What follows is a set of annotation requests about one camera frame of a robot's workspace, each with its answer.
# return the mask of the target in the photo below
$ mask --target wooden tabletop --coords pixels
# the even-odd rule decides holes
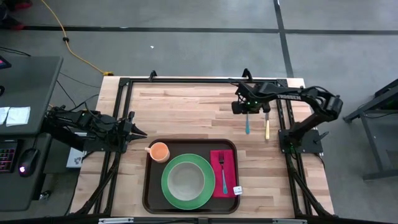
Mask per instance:
[[[113,113],[120,77],[105,77],[99,94],[97,110]],[[289,86],[304,86],[301,78],[289,78]],[[158,138],[229,139],[238,150],[239,183],[243,187],[239,208],[229,218],[288,218],[293,217],[292,198],[284,156],[280,153],[277,131],[280,129],[275,101],[271,102],[270,140],[264,138],[264,114],[249,116],[251,133],[245,133],[246,115],[232,114],[231,102],[236,100],[236,87],[227,83],[135,83],[130,110],[136,112],[134,122],[148,134],[147,139],[130,143],[122,155],[114,195],[112,216],[179,217],[153,215],[142,206],[142,191],[146,166],[145,147]],[[123,92],[120,116],[124,106]],[[292,102],[296,121],[311,114],[306,103]],[[89,199],[100,179],[103,152],[84,160],[71,212],[77,211]],[[307,184],[326,210],[333,213],[325,171],[319,158],[303,154]],[[300,208],[304,211],[301,190]],[[107,193],[103,197],[103,207]],[[226,215],[209,215],[226,217]]]

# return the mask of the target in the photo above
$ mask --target gray floor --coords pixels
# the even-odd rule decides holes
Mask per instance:
[[[286,29],[396,30],[398,1],[279,0]],[[69,26],[196,27],[275,29],[272,0],[49,0]],[[56,25],[40,1],[16,14],[26,24]],[[256,77],[286,77],[278,34],[186,32],[69,32],[72,48],[103,70],[116,75],[239,76],[249,68]],[[307,86],[320,85],[344,101],[341,117],[397,78],[398,35],[287,35],[295,77]],[[62,72],[100,85],[102,76],[72,57],[54,31],[0,30],[0,45],[32,55],[62,55]],[[62,75],[59,81],[76,102],[99,92]],[[52,104],[72,103],[56,87]],[[90,102],[95,107],[95,100]],[[359,121],[322,124],[326,175],[335,213],[341,217],[397,222],[398,178],[363,182],[376,163]],[[1,214],[2,219],[63,215],[76,174],[55,175],[59,192],[26,212]],[[53,214],[47,208],[57,208]]]

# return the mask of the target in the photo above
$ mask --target white bowl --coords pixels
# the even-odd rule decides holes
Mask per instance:
[[[183,201],[193,200],[203,191],[205,176],[196,164],[181,162],[170,171],[167,187],[175,198]]]

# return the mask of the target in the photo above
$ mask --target rgb keyboard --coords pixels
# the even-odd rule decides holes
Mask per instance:
[[[12,172],[15,165],[17,141],[0,142],[0,174]]]

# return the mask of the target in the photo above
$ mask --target brown tray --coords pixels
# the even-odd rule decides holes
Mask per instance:
[[[232,149],[234,162],[236,185],[239,185],[238,157],[235,145],[227,139],[157,139],[150,144],[150,147],[157,143],[165,143],[170,150],[171,161],[174,157],[182,154],[192,153],[202,156],[210,163],[210,151]],[[161,189],[160,180],[167,162],[160,164],[153,162],[150,155],[147,155],[145,168],[144,193],[142,194],[142,204],[144,208],[153,214],[170,213],[202,213],[202,214],[230,214],[235,212],[239,206],[240,197],[235,198],[210,198],[204,206],[194,210],[181,210],[171,205],[164,197]]]

